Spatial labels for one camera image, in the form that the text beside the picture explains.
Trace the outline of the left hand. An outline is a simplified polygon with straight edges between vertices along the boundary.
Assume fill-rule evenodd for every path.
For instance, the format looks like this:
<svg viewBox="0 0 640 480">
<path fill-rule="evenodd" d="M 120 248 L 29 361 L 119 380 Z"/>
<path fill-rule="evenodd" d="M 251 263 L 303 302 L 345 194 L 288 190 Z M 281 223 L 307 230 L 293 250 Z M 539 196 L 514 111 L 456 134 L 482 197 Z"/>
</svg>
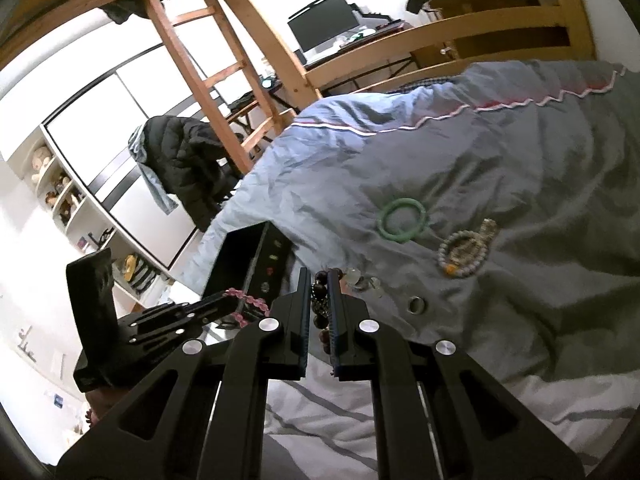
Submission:
<svg viewBox="0 0 640 480">
<path fill-rule="evenodd" d="M 89 409 L 86 413 L 86 419 L 89 427 L 96 426 L 98 421 L 127 393 L 127 390 L 112 387 L 102 387 L 87 392 L 86 400 Z"/>
</svg>

